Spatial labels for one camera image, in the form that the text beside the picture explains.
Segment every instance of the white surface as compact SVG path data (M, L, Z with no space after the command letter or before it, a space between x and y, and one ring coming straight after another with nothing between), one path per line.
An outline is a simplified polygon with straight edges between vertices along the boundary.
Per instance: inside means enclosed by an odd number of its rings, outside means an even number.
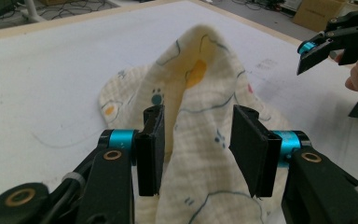
M135 4L140 4L139 1L137 0L107 0L107 1L115 5L116 7L127 7Z
M107 79L152 63L201 22L237 51L263 101L358 178L358 119L347 117L358 93L343 85L349 69L325 61L297 77L297 46L179 2L0 39L0 193L42 180L54 189L105 128L97 98Z

